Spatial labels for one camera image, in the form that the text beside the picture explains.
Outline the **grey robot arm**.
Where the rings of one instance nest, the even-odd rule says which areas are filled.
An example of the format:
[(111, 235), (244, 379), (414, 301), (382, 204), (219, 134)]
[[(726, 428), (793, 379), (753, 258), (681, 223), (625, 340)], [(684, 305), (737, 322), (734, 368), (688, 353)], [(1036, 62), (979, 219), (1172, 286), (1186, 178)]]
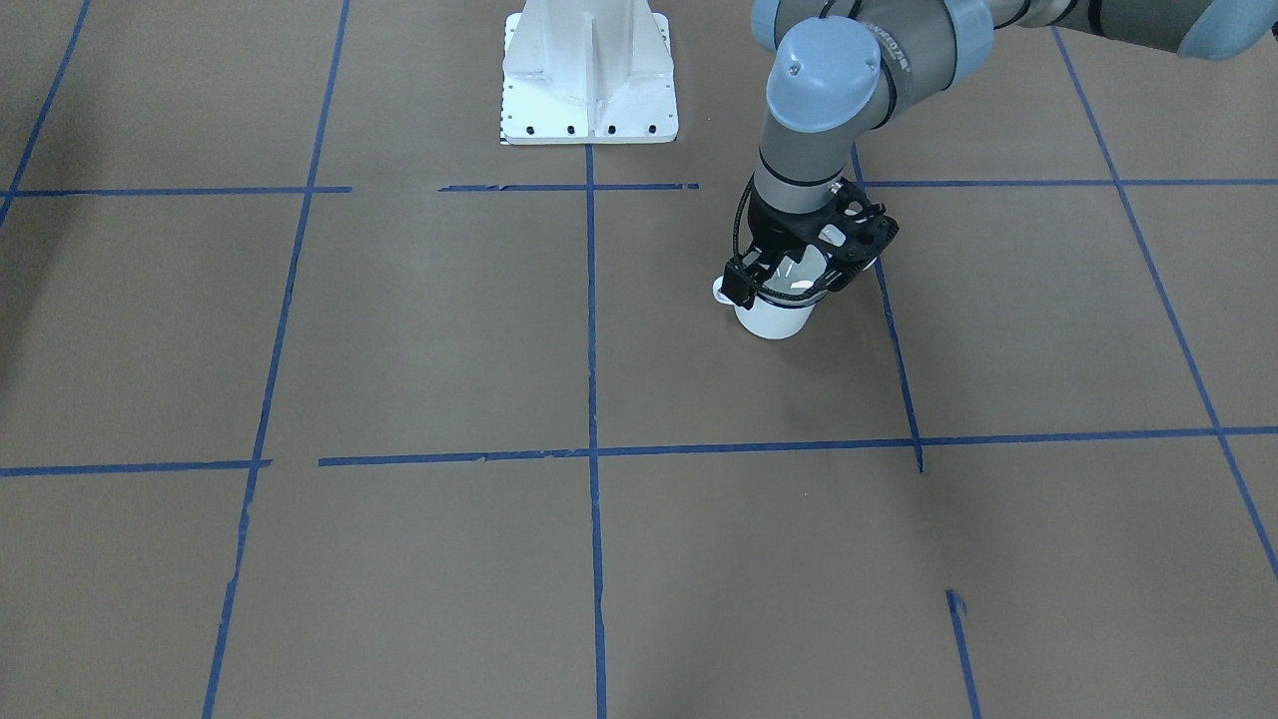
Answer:
[(1242, 54), (1273, 1), (758, 1), (773, 54), (758, 163), (714, 296), (741, 312), (806, 309), (874, 266), (898, 223), (843, 176), (843, 152), (985, 63), (996, 32), (1062, 27), (1199, 60)]

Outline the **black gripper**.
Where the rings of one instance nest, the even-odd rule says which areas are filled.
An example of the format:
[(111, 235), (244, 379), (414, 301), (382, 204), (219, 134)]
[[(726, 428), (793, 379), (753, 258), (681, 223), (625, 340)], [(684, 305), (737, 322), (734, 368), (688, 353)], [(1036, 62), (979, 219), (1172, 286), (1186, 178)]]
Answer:
[(803, 307), (818, 292), (824, 292), (818, 290), (815, 284), (812, 290), (794, 298), (773, 295), (762, 286), (762, 282), (774, 273), (783, 255), (797, 261), (803, 257), (805, 246), (815, 246), (818, 209), (803, 215), (785, 213), (771, 208), (758, 192), (743, 192), (734, 218), (731, 258), (723, 266), (722, 275), (723, 292), (736, 307), (751, 309), (758, 295), (771, 296), (777, 304), (791, 301)]

